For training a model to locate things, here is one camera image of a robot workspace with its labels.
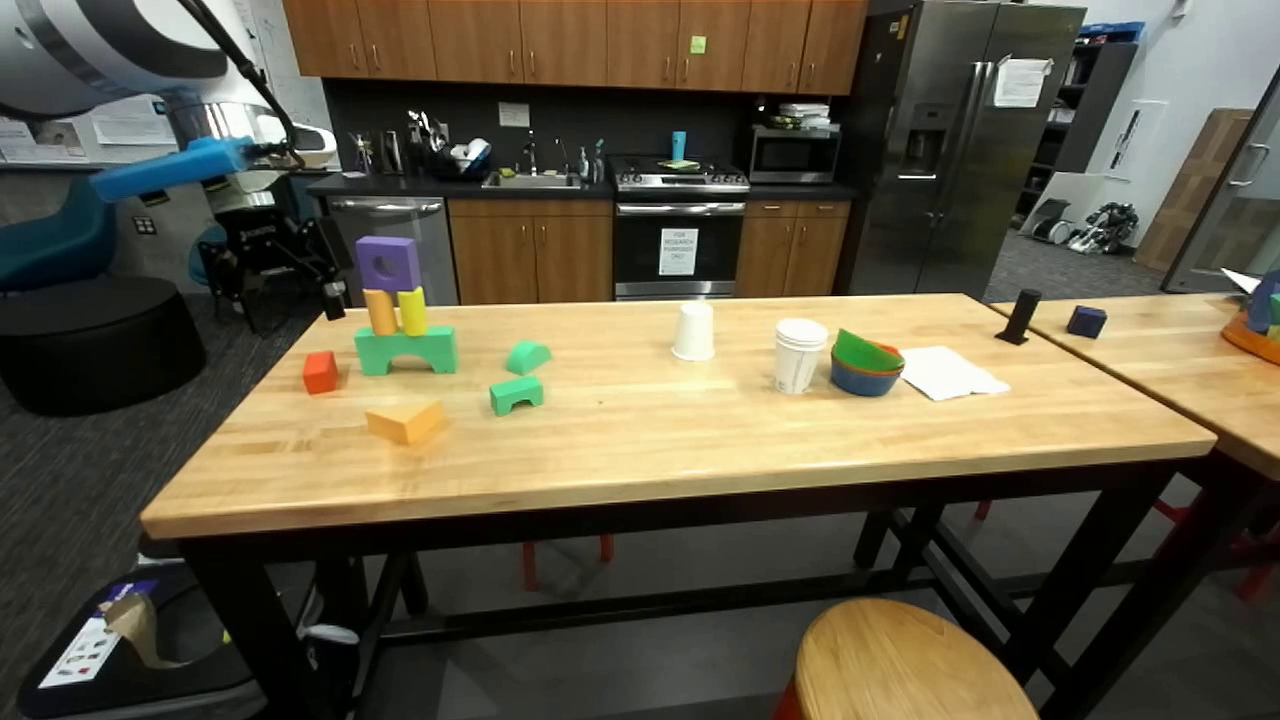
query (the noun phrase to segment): stainless steel refrigerator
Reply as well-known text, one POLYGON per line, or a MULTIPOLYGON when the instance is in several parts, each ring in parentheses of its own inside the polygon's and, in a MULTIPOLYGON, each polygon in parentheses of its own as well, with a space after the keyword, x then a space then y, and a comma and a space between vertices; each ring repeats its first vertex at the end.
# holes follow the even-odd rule
POLYGON ((982 296, 1085 10, 884 0, 839 112, 845 294, 982 296))

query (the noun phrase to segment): floor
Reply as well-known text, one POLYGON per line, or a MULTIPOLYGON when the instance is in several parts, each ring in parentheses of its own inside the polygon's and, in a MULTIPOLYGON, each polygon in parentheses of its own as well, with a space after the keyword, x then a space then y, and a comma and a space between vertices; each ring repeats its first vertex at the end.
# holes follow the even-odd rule
MULTIPOLYGON (((1018 289, 1045 296, 1151 294, 1155 282, 1126 259, 1070 257, 1009 241, 990 302, 1018 289)), ((207 369, 178 391, 84 421, 24 418, 0 391, 0 716, 24 667, 63 619, 131 564, 135 513, 201 447, 253 379, 287 348, 302 318, 295 306, 265 311, 266 332, 214 321, 192 306, 207 369)), ((953 508, 946 525, 1000 574, 1040 574, 1087 508, 1085 497, 1002 502, 982 525, 953 508)), ((698 589, 725 579, 774 579, 846 569, 858 517, 738 525, 698 532, 621 538, 616 564, 595 569, 593 539, 539 545, 547 592, 518 589, 518 547, 423 556, 440 609, 545 604, 565 597, 616 597, 637 589, 698 589)), ((1162 519, 1146 517, 1133 553, 1151 553, 1162 519)), ((1280 716, 1280 589, 1242 609, 1234 574, 1213 578, 1162 635, 1141 655, 1097 714, 1099 720, 1277 720, 1280 716)), ((1070 623, 1067 649, 1116 604, 1097 597, 1070 623)), ((745 720, 768 716, 782 689, 804 623, 825 604, 605 623, 539 635, 468 639, 386 654, 366 716, 440 720, 745 720)))

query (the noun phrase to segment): power strip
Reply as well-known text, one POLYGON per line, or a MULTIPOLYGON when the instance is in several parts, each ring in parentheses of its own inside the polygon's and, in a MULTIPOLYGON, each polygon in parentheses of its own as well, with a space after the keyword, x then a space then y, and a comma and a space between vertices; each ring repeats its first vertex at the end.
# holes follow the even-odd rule
POLYGON ((116 643, 121 635, 100 615, 88 615, 63 655, 44 673, 39 689, 90 684, 116 643))

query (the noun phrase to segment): red block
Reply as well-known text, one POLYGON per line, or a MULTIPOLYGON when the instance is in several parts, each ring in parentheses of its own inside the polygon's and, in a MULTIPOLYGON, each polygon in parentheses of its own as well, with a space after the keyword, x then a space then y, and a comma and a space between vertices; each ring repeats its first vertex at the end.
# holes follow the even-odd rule
POLYGON ((337 356, 332 353, 307 353, 302 383, 307 383, 310 395, 337 391, 337 356))

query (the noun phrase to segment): kitchen sink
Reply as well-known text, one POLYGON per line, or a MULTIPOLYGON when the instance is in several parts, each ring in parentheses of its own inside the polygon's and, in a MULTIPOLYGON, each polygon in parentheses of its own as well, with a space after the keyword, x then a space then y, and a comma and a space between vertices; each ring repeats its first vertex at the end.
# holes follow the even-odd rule
POLYGON ((487 191, 578 191, 583 184, 560 173, 547 175, 487 175, 478 188, 487 191))

